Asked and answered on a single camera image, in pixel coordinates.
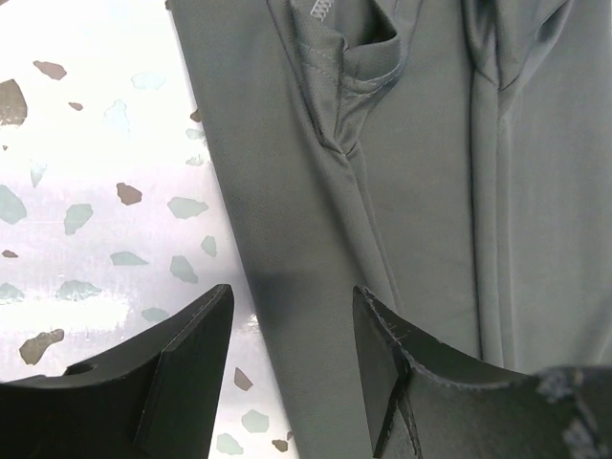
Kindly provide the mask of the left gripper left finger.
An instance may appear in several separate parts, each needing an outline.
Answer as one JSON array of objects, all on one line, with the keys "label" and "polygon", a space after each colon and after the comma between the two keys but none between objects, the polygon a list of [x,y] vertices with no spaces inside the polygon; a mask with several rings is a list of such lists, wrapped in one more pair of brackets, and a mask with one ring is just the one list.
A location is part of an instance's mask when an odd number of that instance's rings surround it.
[{"label": "left gripper left finger", "polygon": [[208,457],[233,312],[217,285],[59,377],[2,384],[2,457]]}]

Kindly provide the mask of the dark grey t shirt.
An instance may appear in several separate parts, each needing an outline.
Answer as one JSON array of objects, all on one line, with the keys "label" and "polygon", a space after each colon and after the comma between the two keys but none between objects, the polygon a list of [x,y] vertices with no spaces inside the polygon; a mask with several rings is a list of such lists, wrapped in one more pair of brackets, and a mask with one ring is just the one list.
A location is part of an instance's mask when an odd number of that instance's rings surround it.
[{"label": "dark grey t shirt", "polygon": [[607,1],[172,1],[302,458],[376,458],[353,291],[499,368],[611,369]]}]

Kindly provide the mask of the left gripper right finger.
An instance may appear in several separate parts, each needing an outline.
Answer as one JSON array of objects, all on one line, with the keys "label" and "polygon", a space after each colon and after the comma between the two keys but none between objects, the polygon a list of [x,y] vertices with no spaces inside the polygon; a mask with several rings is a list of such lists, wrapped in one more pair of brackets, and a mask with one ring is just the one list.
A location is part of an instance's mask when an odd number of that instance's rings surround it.
[{"label": "left gripper right finger", "polygon": [[524,375],[473,358],[353,291],[376,458],[608,458],[611,369]]}]

